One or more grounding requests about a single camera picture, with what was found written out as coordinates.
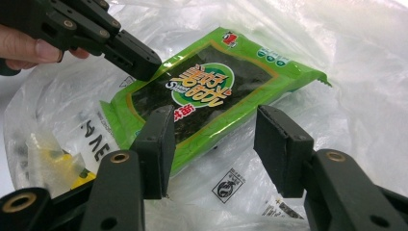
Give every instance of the finger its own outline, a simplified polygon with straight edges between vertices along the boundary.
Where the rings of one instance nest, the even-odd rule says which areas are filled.
[[[0,57],[29,63],[54,63],[62,51],[42,39],[33,39],[15,29],[0,25]]]
[[[87,57],[89,57],[88,51],[82,48],[70,49],[69,52],[71,52],[72,55],[79,59],[86,59]]]
[[[13,70],[30,69],[38,64],[26,61],[6,60],[6,65]]]

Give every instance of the white surface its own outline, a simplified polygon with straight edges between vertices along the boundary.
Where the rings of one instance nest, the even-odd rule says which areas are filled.
[[[408,0],[396,0],[404,6],[408,6]],[[26,78],[27,71],[14,77],[0,76],[0,197],[13,191],[13,184],[9,175],[9,168],[5,153],[3,120],[4,111],[13,98],[15,92]]]

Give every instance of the plastic packaging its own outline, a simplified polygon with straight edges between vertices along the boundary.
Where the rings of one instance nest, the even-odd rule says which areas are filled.
[[[405,7],[394,1],[375,0],[117,0],[111,3],[128,4],[113,7],[111,11],[123,28],[153,48],[162,60],[222,26],[322,70],[330,77],[333,89],[312,83],[280,99],[274,106],[311,134],[316,141],[315,149],[334,148],[350,154],[373,183],[408,196],[405,179],[408,174],[405,154],[408,149],[408,31],[405,28],[408,10]],[[112,143],[109,127],[105,128],[103,122],[92,125],[94,131],[100,132],[95,132],[92,140],[84,139],[84,130],[80,127],[87,124],[89,117],[92,121],[104,121],[97,115],[99,100],[110,101],[127,78],[102,58],[77,61],[67,54],[61,64],[36,68],[5,114],[5,145],[14,185],[17,188],[29,186],[26,142],[38,127],[52,131],[62,149],[73,156],[90,153],[93,158],[93,147],[88,144],[102,133],[106,142]],[[242,133],[251,136],[250,132]],[[256,213],[248,209],[253,208],[252,200],[246,207],[233,207],[249,182],[259,184],[253,193],[258,193],[262,185],[269,189],[273,186],[262,182],[261,171],[258,171],[261,172],[258,179],[255,176],[259,173],[251,175],[249,169],[242,170],[245,166],[238,165],[238,158],[231,160],[227,155],[218,155],[223,150],[237,152],[242,154],[241,160],[245,163],[257,162],[255,155],[250,156],[249,147],[239,146],[239,142],[250,142],[250,138],[242,140],[240,135],[231,138],[221,141],[216,150],[193,161],[170,180],[169,197],[173,207],[162,202],[154,204],[157,209],[150,210],[149,205],[146,206],[148,230],[166,230],[166,225],[174,227],[173,230],[248,230],[256,225],[262,230],[268,227],[251,219],[254,217],[248,213],[264,222],[284,220],[288,225],[305,224],[302,219],[262,218],[259,216],[262,209],[257,208]],[[212,156],[218,156],[216,161],[212,161]],[[223,164],[219,173],[210,168],[213,163]],[[253,172],[257,172],[256,165],[246,167],[253,167]],[[222,201],[212,190],[231,168],[243,175],[246,183],[226,205],[221,205]],[[202,200],[198,197],[200,191],[208,194]],[[270,195],[273,195],[271,199],[279,199],[276,193]],[[293,209],[301,204],[301,201],[284,201]],[[160,222],[153,221],[158,220],[156,215],[162,218]],[[295,225],[293,228],[284,226],[282,230],[307,228]]]
[[[47,131],[33,132],[27,147],[30,185],[48,189],[52,197],[69,191],[85,167],[81,155],[65,154]]]
[[[173,105],[174,173],[241,126],[258,105],[317,79],[327,83],[321,71],[217,28],[164,61],[150,82],[137,81],[102,106],[116,142],[127,149],[154,110]]]

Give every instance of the seaweed snack package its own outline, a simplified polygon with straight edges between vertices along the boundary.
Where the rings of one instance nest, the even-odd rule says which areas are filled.
[[[324,73],[217,28],[164,62],[150,82],[133,83],[102,108],[127,149],[153,110],[173,105],[174,173],[248,121],[258,105],[316,79],[326,83]]]

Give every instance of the clear plastic bag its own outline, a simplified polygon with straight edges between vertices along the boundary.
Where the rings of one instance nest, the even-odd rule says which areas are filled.
[[[408,173],[406,8],[393,1],[375,0],[117,0],[111,3],[127,4],[114,6],[111,9],[114,17],[123,28],[153,48],[162,60],[222,26],[325,72],[332,89],[314,83],[282,98],[274,106],[311,134],[316,141],[315,149],[334,148],[348,153],[373,183],[408,195],[404,177]],[[80,127],[89,118],[96,119],[101,122],[95,129],[104,134],[106,143],[112,143],[113,151],[115,142],[110,140],[109,127],[97,115],[98,101],[109,101],[127,78],[103,58],[77,61],[67,55],[61,64],[36,68],[5,114],[5,144],[14,185],[29,186],[26,141],[39,127],[52,131],[62,149],[76,155],[93,149],[87,146],[92,140],[83,140],[84,131]],[[238,130],[247,135],[245,142],[240,135],[231,135],[230,140],[221,141],[216,150],[195,160],[170,180],[169,197],[174,206],[167,207],[166,202],[157,202],[154,204],[157,207],[146,206],[148,230],[166,229],[166,225],[178,230],[248,230],[254,225],[262,230],[269,223],[283,221],[293,228],[284,225],[282,230],[307,230],[305,220],[261,218],[265,201],[280,197],[259,169],[259,160],[248,146],[251,144],[247,144],[252,139],[253,121],[247,126]],[[229,153],[240,155],[231,159]],[[226,206],[222,205],[212,190],[231,169],[253,182],[254,189],[266,189],[262,195],[250,192],[254,197],[262,197],[259,201],[269,199],[262,204],[247,195],[245,206],[228,204],[238,200],[240,193],[249,192],[241,188]],[[293,209],[301,205],[301,200],[283,201]],[[186,203],[195,204],[200,212],[183,209]],[[163,220],[149,221],[155,216]],[[265,223],[257,223],[256,218]]]

